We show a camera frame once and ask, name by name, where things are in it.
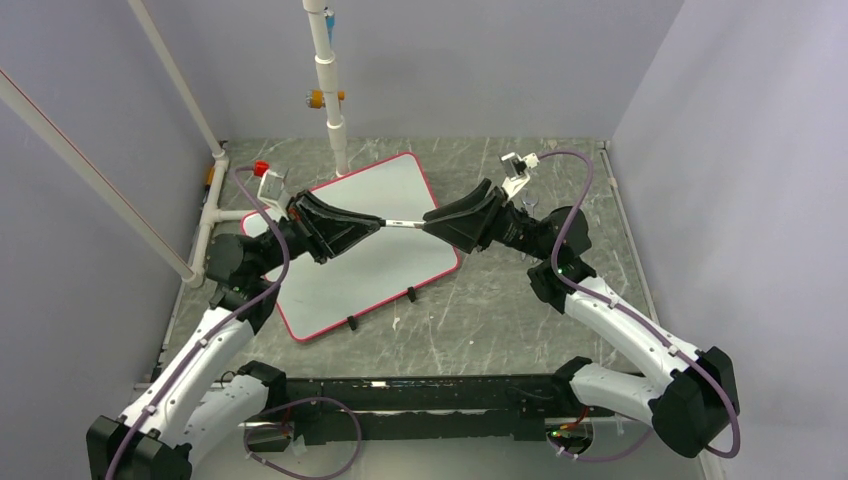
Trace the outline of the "black whiteboard marker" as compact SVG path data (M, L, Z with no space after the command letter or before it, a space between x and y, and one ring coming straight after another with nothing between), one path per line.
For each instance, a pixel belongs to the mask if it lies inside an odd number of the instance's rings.
M383 226L385 228L422 229L424 225L425 225L424 221L391 220L391 219L385 219L383 221Z

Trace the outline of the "red framed whiteboard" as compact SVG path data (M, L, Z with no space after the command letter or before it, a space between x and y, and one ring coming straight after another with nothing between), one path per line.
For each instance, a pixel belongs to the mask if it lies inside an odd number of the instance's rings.
M418 157L404 152L313 187L322 201L388 220L419 221L437 201ZM276 308L298 342L401 298L460 266L449 244L412 228L382 228L325 264L294 259Z

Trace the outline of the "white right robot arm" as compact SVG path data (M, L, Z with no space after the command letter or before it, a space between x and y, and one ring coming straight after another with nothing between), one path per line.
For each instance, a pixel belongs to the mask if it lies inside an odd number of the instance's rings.
M497 242L538 260L527 272L536 297L599 334L638 371L610 370L576 357L553 376L551 401L574 415L600 407L649 427L677 454L735 457L740 406L732 360L661 328L623 300L581 258L591 240L578 206L536 219L506 191L482 181L471 193L423 216L424 232L472 253Z

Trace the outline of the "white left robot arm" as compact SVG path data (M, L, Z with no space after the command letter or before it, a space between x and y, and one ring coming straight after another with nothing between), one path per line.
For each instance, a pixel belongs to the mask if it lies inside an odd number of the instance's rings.
M282 281L269 272L289 270L307 254L319 264L385 227L386 220L331 206L304 191L290 199L257 236L214 238L207 277L216 284L198 328L172 363L116 418L98 417L86 434L94 479L188 479L228 432L258 416L276 419L296 406L286 374L251 361L218 392L209 389L225 364L262 329Z

